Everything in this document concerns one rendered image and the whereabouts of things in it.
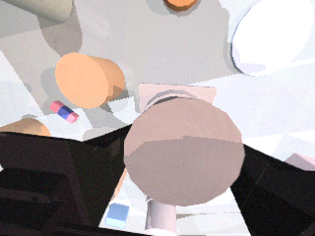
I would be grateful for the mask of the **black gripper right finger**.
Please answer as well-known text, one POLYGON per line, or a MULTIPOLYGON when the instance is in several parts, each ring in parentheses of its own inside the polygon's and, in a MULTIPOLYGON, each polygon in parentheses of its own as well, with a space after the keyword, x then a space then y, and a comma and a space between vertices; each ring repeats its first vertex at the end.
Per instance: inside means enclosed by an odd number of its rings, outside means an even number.
POLYGON ((243 144, 238 177, 229 186, 251 236, 315 233, 315 171, 243 144))

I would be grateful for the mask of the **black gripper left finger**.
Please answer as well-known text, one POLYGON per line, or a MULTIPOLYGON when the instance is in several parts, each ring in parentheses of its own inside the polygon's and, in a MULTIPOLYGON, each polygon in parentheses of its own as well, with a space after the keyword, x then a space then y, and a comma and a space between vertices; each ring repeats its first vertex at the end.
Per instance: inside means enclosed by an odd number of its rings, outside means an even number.
POLYGON ((126 167, 124 140, 131 126, 83 142, 0 132, 0 166, 67 175, 82 224, 99 227, 126 167))

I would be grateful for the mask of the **pink eraser with blue sleeve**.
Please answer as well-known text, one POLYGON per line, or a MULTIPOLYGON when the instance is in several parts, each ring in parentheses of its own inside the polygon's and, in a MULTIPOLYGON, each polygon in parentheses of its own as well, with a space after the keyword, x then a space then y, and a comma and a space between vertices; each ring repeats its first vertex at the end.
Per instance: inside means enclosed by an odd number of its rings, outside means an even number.
POLYGON ((80 116, 59 100, 52 101, 52 103, 49 106, 49 109, 52 110, 53 112, 56 112, 58 115, 63 117, 71 124, 76 122, 80 116))

